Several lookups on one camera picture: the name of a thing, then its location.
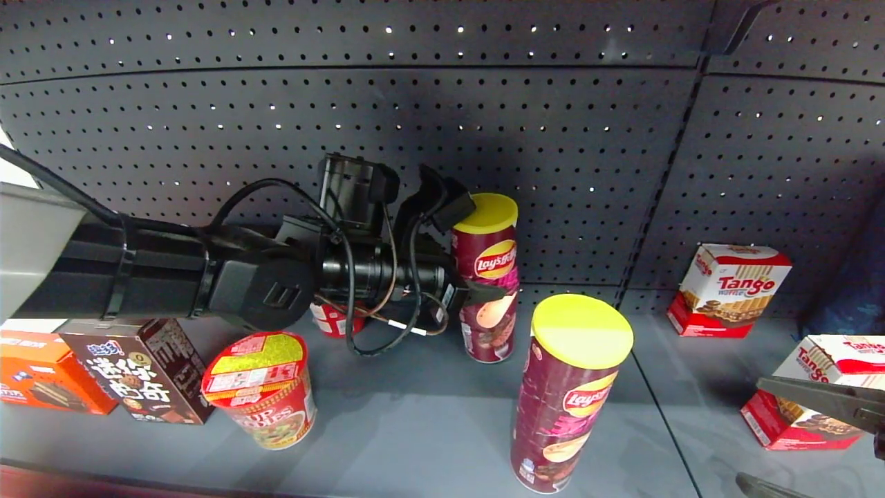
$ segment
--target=gray shelf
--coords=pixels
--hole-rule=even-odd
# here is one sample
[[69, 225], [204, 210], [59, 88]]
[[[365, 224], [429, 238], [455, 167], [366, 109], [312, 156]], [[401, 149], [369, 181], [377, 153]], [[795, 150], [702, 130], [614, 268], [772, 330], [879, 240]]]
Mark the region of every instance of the gray shelf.
[[738, 471], [815, 498], [866, 498], [885, 488], [871, 438], [846, 451], [769, 452], [738, 410], [760, 376], [796, 346], [791, 320], [758, 322], [744, 340], [681, 338], [662, 315], [634, 315], [634, 354], [704, 498], [743, 496]]
[[[281, 452], [256, 446], [223, 413], [204, 427], [145, 424], [3, 405], [0, 455], [60, 471], [173, 486], [360, 497], [535, 496], [509, 463], [515, 397], [527, 351], [530, 300], [519, 307], [517, 353], [481, 365], [459, 334], [409, 338], [381, 358], [352, 356], [306, 319], [318, 424]], [[184, 322], [208, 358], [238, 332]], [[373, 326], [357, 339], [383, 339]], [[633, 358], [623, 365], [569, 487], [573, 496], [695, 496]]]

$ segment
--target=snack box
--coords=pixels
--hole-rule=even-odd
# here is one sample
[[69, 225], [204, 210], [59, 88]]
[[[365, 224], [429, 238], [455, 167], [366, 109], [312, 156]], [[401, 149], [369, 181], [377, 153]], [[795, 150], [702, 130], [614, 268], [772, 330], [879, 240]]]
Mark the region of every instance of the snack box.
[[[885, 337], [807, 336], [774, 375], [885, 389]], [[743, 406], [741, 415], [766, 449], [845, 449], [863, 434], [761, 390]]]
[[96, 415], [117, 406], [58, 334], [0, 331], [0, 377], [9, 403]]
[[136, 420], [202, 425], [203, 360], [177, 320], [71, 320], [59, 335]]
[[701, 244], [667, 318], [681, 336], [744, 338], [791, 268], [771, 247]]

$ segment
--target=perforated metal panel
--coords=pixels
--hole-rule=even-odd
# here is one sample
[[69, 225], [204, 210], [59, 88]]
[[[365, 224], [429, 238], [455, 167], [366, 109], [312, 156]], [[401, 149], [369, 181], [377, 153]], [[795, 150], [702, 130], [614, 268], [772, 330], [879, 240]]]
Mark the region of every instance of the perforated metal panel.
[[881, 195], [885, 88], [704, 79], [630, 284], [674, 289], [701, 242], [770, 245], [815, 292]]
[[[619, 310], [625, 314], [659, 315], [666, 312], [675, 295], [676, 291], [674, 290], [629, 289], [624, 292]], [[811, 301], [812, 295], [809, 293], [778, 292], [774, 294], [772, 301], [766, 307], [763, 317], [797, 318], [807, 309]]]
[[778, 2], [733, 55], [713, 57], [709, 71], [884, 83], [883, 34], [881, 0]]
[[617, 286], [603, 285], [549, 285], [526, 284], [519, 289], [519, 303], [537, 306], [544, 298], [554, 294], [580, 294], [590, 296], [615, 306], [618, 298]]
[[[404, 198], [423, 162], [517, 199], [527, 283], [616, 290], [640, 246], [630, 285], [672, 290], [697, 242], [760, 243], [804, 303], [880, 184], [882, 3], [764, 9], [687, 112], [712, 5], [3, 2], [0, 125], [140, 216], [199, 224], [267, 176], [309, 191], [325, 152], [396, 167]], [[236, 217], [299, 212], [287, 196]]]
[[[312, 191], [325, 152], [426, 163], [521, 207], [524, 281], [618, 284], [679, 128], [689, 70], [316, 69], [128, 74], [0, 87], [24, 153], [108, 206], [201, 224], [248, 182]], [[282, 191], [240, 219], [296, 211]]]
[[0, 7], [0, 82], [255, 66], [693, 66], [712, 4], [11, 3]]

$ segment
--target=lay's logo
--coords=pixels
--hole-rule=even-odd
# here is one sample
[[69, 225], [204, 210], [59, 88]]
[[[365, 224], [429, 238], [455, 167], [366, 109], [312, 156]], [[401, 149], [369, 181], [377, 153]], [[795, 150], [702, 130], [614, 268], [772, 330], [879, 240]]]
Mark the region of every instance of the lay's logo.
[[575, 387], [563, 397], [562, 408], [571, 416], [583, 418], [593, 415], [603, 406], [603, 401], [608, 397], [612, 382], [617, 376], [618, 372], [613, 372], [593, 382]]
[[515, 264], [516, 241], [507, 239], [483, 251], [473, 264], [473, 272], [480, 278], [494, 280], [510, 273]]

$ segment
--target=wire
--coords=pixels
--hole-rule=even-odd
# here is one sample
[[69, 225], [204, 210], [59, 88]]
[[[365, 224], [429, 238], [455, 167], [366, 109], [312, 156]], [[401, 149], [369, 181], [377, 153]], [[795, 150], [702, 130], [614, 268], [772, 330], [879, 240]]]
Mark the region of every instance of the wire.
[[393, 272], [390, 274], [390, 286], [388, 287], [387, 295], [385, 295], [384, 299], [371, 310], [367, 311], [363, 316], [372, 316], [381, 311], [383, 307], [387, 306], [387, 303], [390, 301], [390, 296], [393, 295], [393, 291], [396, 289], [396, 271], [398, 270], [398, 267], [396, 266], [396, 242], [393, 237], [393, 227], [390, 226], [390, 216], [386, 204], [381, 203], [381, 211], [384, 213], [384, 224], [387, 226], [388, 236], [390, 236], [390, 254], [393, 257]]
[[[339, 313], [341, 313], [341, 314], [345, 314], [345, 313], [347, 313], [347, 310], [345, 310], [343, 306], [341, 306], [340, 304], [338, 304], [338, 303], [334, 302], [333, 300], [327, 298], [326, 296], [320, 294], [319, 292], [315, 292], [315, 293], [313, 294], [313, 297], [316, 298], [317, 300], [323, 302], [324, 304], [328, 304], [328, 305], [331, 306], [335, 311], [337, 311], [337, 312], [339, 312]], [[384, 323], [389, 322], [389, 319], [388, 319], [386, 316], [384, 316], [384, 315], [382, 315], [382, 314], [380, 314], [380, 313], [378, 313], [378, 312], [375, 312], [375, 313], [371, 313], [371, 314], [369, 314], [369, 310], [367, 310], [367, 309], [365, 309], [364, 307], [361, 307], [361, 306], [359, 306], [359, 305], [357, 305], [357, 311], [360, 312], [360, 313], [362, 313], [363, 316], [367, 316], [367, 317], [369, 317], [369, 318], [374, 318], [375, 320], [379, 320], [379, 321], [384, 322]]]
[[427, 292], [422, 292], [421, 295], [432, 300], [434, 303], [436, 303], [438, 307], [440, 307], [440, 310], [442, 310], [443, 320], [440, 323], [440, 328], [436, 329], [435, 331], [427, 331], [427, 335], [435, 336], [438, 334], [442, 334], [443, 332], [445, 332], [446, 329], [449, 328], [449, 310], [447, 310], [445, 306], [443, 306], [443, 303], [439, 299], [437, 299], [435, 295]]
[[286, 180], [281, 180], [280, 178], [265, 178], [264, 180], [258, 180], [257, 182], [250, 183], [245, 187], [242, 187], [240, 190], [234, 193], [231, 198], [229, 198], [219, 209], [219, 211], [215, 214], [215, 217], [212, 219], [206, 227], [206, 231], [212, 233], [213, 230], [217, 230], [218, 227], [224, 223], [225, 219], [230, 215], [230, 213], [234, 210], [237, 204], [242, 202], [246, 197], [248, 197], [251, 193], [255, 191], [259, 191], [266, 187], [270, 186], [280, 186], [285, 187], [296, 194], [299, 197], [303, 198], [307, 205], [323, 220], [323, 222], [329, 226], [329, 228], [341, 238], [342, 243], [344, 245], [344, 253], [347, 258], [347, 280], [348, 280], [348, 291], [347, 291], [347, 304], [344, 309], [344, 338], [347, 342], [347, 347], [354, 354], [358, 354], [360, 356], [378, 356], [379, 354], [387, 353], [391, 348], [398, 345], [403, 339], [412, 332], [412, 329], [415, 327], [415, 323], [418, 321], [421, 312], [421, 288], [420, 282], [418, 279], [418, 263], [415, 260], [415, 237], [418, 236], [418, 228], [421, 223], [423, 223], [426, 218], [422, 214], [419, 218], [419, 222], [415, 224], [412, 229], [412, 233], [409, 239], [409, 249], [410, 249], [410, 263], [412, 265], [412, 280], [414, 283], [414, 293], [415, 293], [415, 309], [412, 312], [412, 319], [406, 324], [403, 332], [400, 333], [399, 336], [389, 341], [384, 346], [376, 347], [375, 349], [361, 349], [357, 347], [356, 343], [353, 341], [353, 318], [356, 312], [356, 294], [357, 294], [357, 277], [356, 270], [354, 268], [353, 262], [353, 248], [350, 245], [350, 240], [347, 238], [347, 234], [342, 229], [341, 225], [338, 224], [331, 216], [329, 216], [326, 211], [323, 210], [322, 207], [317, 204], [317, 201], [313, 200], [311, 196], [307, 195], [307, 192], [301, 190], [297, 185], [291, 182], [287, 182]]
[[[39, 162], [32, 160], [21, 152], [3, 144], [0, 144], [0, 159], [6, 160], [14, 166], [20, 167], [26, 173], [35, 176], [38, 180], [50, 186], [54, 191], [57, 191], [73, 202], [83, 206], [102, 222], [112, 227], [120, 226], [119, 214], [90, 197], [86, 192], [78, 189], [72, 183], [68, 182]], [[177, 223], [158, 222], [156, 220], [145, 220], [143, 218], [134, 217], [132, 218], [132, 221], [135, 227], [139, 229], [165, 231], [188, 236], [194, 235], [194, 230], [192, 228]]]
[[[398, 336], [390, 340], [384, 346], [376, 347], [375, 349], [359, 349], [354, 345], [351, 347], [351, 351], [354, 351], [356, 354], [360, 356], [378, 356], [379, 354], [385, 354], [387, 351], [393, 349], [396, 345], [403, 342], [403, 339], [406, 338], [410, 333], [412, 333], [412, 329], [415, 328], [415, 323], [418, 322], [418, 318], [421, 315], [421, 283], [418, 279], [418, 263], [415, 261], [415, 237], [418, 236], [418, 228], [421, 226], [421, 223], [425, 221], [424, 215], [422, 214], [419, 218], [419, 221], [415, 223], [415, 226], [412, 227], [412, 233], [409, 236], [409, 259], [412, 267], [412, 285], [414, 286], [414, 294], [415, 294], [415, 308], [412, 311], [412, 318], [409, 319], [409, 322], [403, 328], [403, 331], [400, 332]], [[352, 311], [352, 305], [348, 305], [348, 312]], [[345, 324], [344, 329], [344, 337], [348, 340], [348, 346], [353, 343], [353, 329]]]

